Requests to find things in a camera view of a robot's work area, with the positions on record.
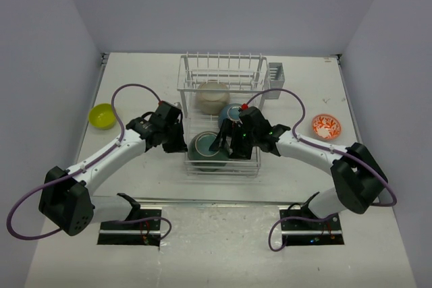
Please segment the dark green bowl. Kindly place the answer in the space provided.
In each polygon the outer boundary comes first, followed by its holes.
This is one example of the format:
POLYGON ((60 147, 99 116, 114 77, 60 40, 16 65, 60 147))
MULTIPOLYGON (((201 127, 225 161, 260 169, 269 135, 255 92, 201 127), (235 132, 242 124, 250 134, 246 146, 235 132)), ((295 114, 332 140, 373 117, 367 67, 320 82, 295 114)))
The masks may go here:
POLYGON ((230 159, 230 148, 225 143, 223 148, 211 151, 210 146, 215 141, 217 133, 201 132, 191 139, 188 146, 188 159, 200 171, 215 172, 226 166, 230 159))

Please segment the blue bowl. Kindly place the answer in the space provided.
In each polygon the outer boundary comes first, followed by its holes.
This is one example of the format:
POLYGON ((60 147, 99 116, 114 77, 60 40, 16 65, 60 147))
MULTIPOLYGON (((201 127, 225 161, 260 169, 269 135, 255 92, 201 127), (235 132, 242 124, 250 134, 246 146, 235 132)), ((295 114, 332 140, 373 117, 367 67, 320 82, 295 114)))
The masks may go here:
POLYGON ((239 122, 240 121, 240 114, 241 111, 241 104, 238 103, 231 103, 222 108, 222 110, 219 113, 218 116, 218 127, 222 126, 222 123, 225 119, 229 119, 233 122, 239 122))

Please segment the white wire dish rack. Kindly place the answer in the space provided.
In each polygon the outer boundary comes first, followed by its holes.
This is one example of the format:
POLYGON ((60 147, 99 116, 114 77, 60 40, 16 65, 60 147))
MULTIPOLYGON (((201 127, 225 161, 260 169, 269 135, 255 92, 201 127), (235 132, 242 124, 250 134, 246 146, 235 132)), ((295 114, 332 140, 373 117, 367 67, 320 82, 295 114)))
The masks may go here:
POLYGON ((178 91, 184 113, 189 175, 258 174, 261 156, 247 144, 239 113, 243 104, 262 109, 259 93, 269 87, 269 64, 263 55, 181 55, 178 91))

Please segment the yellow bowl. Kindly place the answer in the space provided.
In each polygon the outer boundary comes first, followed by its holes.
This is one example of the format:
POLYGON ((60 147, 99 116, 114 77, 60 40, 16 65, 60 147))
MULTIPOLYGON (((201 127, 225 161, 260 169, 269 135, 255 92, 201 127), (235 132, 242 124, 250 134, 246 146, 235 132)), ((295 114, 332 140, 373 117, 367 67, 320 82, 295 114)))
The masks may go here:
POLYGON ((112 106, 109 103, 94 106, 88 114, 89 124, 96 129, 111 129, 116 121, 112 106))

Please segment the white orange patterned bowl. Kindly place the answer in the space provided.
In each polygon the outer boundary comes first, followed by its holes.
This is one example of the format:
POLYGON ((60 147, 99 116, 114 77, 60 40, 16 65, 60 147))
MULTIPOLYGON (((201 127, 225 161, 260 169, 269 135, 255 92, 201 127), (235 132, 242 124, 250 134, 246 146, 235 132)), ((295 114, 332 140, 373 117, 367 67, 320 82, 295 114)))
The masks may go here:
POLYGON ((329 114, 319 114, 313 117, 311 127, 313 133, 322 140, 334 140, 342 132, 339 120, 329 114))

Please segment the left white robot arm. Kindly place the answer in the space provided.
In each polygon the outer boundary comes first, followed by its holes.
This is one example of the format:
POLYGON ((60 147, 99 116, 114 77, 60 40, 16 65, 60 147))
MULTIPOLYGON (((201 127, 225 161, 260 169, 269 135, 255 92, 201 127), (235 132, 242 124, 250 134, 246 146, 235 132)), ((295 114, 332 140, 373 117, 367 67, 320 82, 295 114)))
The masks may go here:
POLYGON ((142 222, 135 199, 122 193, 95 196, 95 191, 130 160, 152 148, 186 152, 182 117, 181 108, 162 101, 156 111, 131 120, 123 133, 88 160, 66 170, 53 167, 46 174, 38 209, 69 236, 91 223, 135 228, 142 222))

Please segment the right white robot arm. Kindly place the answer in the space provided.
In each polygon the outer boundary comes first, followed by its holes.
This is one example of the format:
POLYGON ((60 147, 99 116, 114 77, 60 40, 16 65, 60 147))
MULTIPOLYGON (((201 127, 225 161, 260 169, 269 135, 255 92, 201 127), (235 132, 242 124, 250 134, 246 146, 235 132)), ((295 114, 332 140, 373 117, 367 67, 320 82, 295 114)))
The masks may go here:
POLYGON ((229 144, 232 158, 249 159, 254 147, 275 156, 296 159, 330 175, 333 187, 313 194, 303 205, 302 224, 316 229, 325 217, 349 210, 365 213, 388 181, 365 146, 332 146, 303 138, 281 124, 271 125, 256 107, 241 110, 238 122, 224 119, 210 151, 229 144))

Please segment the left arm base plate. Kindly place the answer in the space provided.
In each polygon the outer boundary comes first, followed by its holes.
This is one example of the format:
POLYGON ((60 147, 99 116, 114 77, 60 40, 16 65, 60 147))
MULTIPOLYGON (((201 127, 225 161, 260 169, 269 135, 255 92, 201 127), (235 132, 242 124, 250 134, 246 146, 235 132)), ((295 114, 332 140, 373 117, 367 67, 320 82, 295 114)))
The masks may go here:
POLYGON ((101 223, 98 245, 160 246, 161 220, 152 219, 143 223, 116 225, 101 223))

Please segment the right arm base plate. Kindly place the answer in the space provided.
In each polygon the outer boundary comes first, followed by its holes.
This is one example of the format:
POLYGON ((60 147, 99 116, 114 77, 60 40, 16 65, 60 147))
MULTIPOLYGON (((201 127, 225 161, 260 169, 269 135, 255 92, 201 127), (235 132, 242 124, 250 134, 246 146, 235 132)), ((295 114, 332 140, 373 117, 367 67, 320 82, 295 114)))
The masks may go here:
POLYGON ((282 244, 285 246, 344 245, 339 215, 326 222, 306 222, 298 219, 281 222, 282 244))

